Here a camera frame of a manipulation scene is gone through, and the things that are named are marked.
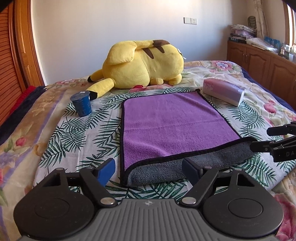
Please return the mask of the purple and grey towel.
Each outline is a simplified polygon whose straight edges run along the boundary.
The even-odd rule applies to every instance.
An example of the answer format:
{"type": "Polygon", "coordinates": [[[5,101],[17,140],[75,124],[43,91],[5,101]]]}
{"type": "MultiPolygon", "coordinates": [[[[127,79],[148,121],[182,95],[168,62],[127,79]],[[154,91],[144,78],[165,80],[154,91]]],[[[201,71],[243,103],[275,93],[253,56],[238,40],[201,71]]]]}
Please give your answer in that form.
{"type": "Polygon", "coordinates": [[[122,103],[120,184],[184,179],[182,161],[219,170],[253,156],[252,137],[240,137],[199,91],[135,97],[122,103]]]}

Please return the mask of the wooden sideboard cabinet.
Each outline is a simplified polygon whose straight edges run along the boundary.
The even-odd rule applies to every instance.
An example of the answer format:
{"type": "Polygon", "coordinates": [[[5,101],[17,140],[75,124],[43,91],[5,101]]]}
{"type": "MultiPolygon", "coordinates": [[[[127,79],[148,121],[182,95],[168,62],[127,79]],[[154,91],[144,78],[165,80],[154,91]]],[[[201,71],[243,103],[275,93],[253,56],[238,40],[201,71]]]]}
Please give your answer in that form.
{"type": "Polygon", "coordinates": [[[253,80],[295,108],[295,63],[232,41],[227,42],[227,60],[243,67],[253,80]]]}

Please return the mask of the floral bed blanket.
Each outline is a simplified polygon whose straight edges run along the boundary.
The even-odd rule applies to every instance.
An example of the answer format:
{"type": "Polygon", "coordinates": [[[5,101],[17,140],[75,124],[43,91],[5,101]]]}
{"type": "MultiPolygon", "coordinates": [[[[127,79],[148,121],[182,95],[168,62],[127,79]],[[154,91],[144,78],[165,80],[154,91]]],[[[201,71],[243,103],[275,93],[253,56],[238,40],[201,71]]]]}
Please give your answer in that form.
{"type": "MultiPolygon", "coordinates": [[[[269,94],[295,115],[285,101],[255,82],[247,72],[229,61],[193,61],[185,64],[182,81],[176,86],[157,85],[136,90],[111,90],[109,94],[136,93],[173,87],[201,87],[207,78],[219,78],[240,85],[263,102],[269,94]]],[[[30,95],[26,114],[13,127],[11,117],[1,126],[1,240],[17,240],[20,236],[13,219],[15,205],[34,187],[34,179],[49,139],[61,120],[71,95],[88,87],[86,78],[60,81],[38,88],[30,95]]]]}

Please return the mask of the pink tissue pack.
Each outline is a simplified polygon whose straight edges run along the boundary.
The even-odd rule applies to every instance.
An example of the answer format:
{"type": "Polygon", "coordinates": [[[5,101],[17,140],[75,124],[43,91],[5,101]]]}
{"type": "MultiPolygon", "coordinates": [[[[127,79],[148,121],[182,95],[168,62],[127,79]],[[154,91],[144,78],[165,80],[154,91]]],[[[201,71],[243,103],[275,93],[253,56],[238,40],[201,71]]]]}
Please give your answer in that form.
{"type": "Polygon", "coordinates": [[[225,80],[207,78],[203,81],[203,93],[238,107],[243,101],[245,89],[225,80]]]}

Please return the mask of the white folded cloth bundle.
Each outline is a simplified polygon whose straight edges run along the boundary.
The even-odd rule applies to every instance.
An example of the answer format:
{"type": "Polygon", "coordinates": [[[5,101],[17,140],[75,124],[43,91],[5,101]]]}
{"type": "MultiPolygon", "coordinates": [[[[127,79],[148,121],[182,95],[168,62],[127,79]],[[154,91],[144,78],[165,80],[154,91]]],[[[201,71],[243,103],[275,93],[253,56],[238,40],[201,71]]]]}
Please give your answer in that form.
{"type": "Polygon", "coordinates": [[[273,45],[269,44],[268,42],[266,42],[260,38],[246,39],[246,43],[248,45],[254,46],[256,48],[278,54],[278,49],[276,49],[273,45]]]}

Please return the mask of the floral curtain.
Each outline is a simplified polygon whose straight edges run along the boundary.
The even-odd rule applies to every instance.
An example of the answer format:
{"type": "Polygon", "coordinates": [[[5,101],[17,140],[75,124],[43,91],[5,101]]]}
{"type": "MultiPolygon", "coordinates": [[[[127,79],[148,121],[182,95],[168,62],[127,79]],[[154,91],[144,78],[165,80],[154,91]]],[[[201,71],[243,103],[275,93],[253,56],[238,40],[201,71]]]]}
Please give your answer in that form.
{"type": "Polygon", "coordinates": [[[268,37],[268,27],[263,10],[262,0],[253,0],[253,5],[255,10],[257,37],[264,39],[264,37],[268,37]]]}

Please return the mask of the blue cylindrical container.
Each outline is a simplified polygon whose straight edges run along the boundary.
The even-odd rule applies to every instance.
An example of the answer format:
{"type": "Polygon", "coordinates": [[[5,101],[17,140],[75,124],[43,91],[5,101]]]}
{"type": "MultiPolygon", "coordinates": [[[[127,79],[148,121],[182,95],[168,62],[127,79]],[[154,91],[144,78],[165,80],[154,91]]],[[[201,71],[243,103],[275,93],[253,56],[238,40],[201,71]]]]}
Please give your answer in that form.
{"type": "Polygon", "coordinates": [[[89,94],[89,91],[81,91],[70,97],[79,117],[84,117],[92,113],[89,94]]]}

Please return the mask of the stack of folded linens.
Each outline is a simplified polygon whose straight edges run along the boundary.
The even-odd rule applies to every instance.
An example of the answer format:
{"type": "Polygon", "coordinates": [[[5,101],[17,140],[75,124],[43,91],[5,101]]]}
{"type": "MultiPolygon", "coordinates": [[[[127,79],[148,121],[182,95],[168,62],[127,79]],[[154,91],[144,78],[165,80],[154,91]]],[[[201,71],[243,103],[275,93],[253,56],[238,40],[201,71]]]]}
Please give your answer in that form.
{"type": "Polygon", "coordinates": [[[255,38],[257,30],[245,25],[231,25],[229,41],[246,44],[247,39],[255,38]]]}

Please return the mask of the red cloth at bedside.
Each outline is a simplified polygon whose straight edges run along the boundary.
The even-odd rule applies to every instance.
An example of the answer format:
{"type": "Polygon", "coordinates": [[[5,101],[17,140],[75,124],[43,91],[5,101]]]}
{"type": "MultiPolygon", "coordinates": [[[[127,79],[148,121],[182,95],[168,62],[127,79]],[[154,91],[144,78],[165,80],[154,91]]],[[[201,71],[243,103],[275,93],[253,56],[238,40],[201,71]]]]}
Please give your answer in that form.
{"type": "Polygon", "coordinates": [[[35,89],[35,86],[30,85],[16,100],[16,103],[11,108],[9,115],[11,115],[35,89]]]}

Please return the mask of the wooden slatted wardrobe door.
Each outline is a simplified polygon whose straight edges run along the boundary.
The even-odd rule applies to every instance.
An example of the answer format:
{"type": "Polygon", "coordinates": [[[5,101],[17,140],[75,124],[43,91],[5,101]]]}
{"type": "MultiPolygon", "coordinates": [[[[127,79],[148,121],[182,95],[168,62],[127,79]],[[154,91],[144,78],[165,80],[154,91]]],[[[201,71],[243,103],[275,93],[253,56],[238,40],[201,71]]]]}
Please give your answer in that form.
{"type": "Polygon", "coordinates": [[[3,123],[11,109],[26,89],[19,65],[18,48],[15,37],[14,3],[1,12],[1,116],[3,123]]]}

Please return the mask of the yellow Pikachu plush toy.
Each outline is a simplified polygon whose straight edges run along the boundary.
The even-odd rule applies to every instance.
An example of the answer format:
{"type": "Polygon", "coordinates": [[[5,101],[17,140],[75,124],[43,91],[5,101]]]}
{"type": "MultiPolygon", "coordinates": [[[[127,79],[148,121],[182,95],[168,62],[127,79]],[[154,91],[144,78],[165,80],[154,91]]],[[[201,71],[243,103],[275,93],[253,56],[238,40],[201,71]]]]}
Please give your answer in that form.
{"type": "Polygon", "coordinates": [[[184,57],[166,40],[122,41],[114,44],[102,68],[88,77],[90,100],[113,88],[132,89],[141,85],[177,85],[182,80],[184,57]]]}

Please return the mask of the wooden panel door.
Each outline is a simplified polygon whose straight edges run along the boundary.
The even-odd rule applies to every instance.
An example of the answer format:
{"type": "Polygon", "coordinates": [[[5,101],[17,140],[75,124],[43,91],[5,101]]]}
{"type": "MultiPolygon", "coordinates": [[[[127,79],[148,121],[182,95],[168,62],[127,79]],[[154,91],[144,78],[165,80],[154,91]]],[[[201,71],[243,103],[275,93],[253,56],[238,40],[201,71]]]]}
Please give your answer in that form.
{"type": "Polygon", "coordinates": [[[44,80],[37,59],[33,38],[31,1],[14,1],[14,21],[21,73],[27,86],[43,86],[44,80]]]}

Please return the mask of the white wall switch plate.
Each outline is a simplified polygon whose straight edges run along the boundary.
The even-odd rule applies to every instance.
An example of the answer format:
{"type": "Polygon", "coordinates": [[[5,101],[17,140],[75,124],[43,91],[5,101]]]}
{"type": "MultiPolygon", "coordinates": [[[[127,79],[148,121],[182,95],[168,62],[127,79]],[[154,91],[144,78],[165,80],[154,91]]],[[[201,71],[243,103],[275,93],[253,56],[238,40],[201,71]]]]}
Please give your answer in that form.
{"type": "Polygon", "coordinates": [[[197,25],[197,19],[196,18],[184,17],[184,24],[197,25]]]}

